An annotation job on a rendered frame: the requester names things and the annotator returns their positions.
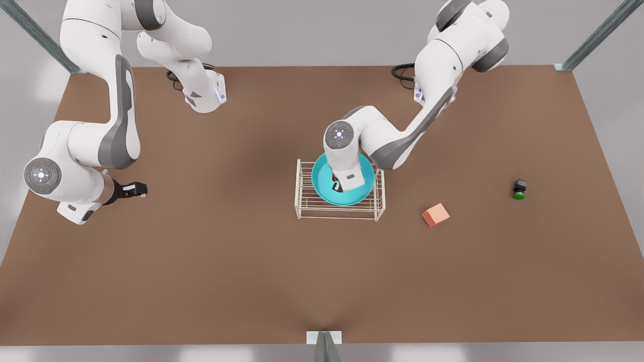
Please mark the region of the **teal plate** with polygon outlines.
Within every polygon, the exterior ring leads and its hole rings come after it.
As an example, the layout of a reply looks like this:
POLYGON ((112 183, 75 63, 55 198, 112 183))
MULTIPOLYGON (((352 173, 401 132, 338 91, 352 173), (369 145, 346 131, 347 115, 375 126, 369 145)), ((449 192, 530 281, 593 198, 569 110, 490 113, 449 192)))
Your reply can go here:
POLYGON ((375 182, 373 166, 363 154, 359 154, 364 185, 347 192, 337 192, 332 187, 336 182, 332 180, 332 170, 329 167, 326 154, 318 158, 312 169, 312 183, 315 192, 327 202, 338 206, 351 206, 357 204, 371 193, 375 182))

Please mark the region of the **orange box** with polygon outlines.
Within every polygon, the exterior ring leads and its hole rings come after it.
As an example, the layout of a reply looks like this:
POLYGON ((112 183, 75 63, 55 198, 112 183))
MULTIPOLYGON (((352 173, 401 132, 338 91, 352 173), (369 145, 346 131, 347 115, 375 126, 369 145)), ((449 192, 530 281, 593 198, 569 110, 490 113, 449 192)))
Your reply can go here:
POLYGON ((446 211, 442 203, 436 204, 435 206, 426 209, 422 213, 422 216, 426 224, 430 228, 435 227, 435 225, 441 224, 449 218, 448 211, 446 211))

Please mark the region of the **silver frame post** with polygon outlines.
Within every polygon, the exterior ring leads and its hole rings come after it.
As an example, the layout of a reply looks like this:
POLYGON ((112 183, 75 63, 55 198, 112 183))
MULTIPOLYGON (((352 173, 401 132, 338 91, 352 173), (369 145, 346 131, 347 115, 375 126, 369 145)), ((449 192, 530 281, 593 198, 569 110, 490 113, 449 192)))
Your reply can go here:
POLYGON ((342 343, 341 331, 308 331, 306 343, 315 344, 313 362, 341 362, 336 348, 342 343))
POLYGON ((555 71, 571 72, 579 66, 600 44, 609 37, 631 14, 644 4, 644 0, 623 2, 594 30, 594 32, 563 62, 554 64, 555 71))
POLYGON ((32 37, 58 64, 69 73, 84 74, 82 68, 74 64, 63 52, 62 48, 42 29, 42 27, 15 1, 0 0, 0 9, 13 19, 25 32, 32 37))

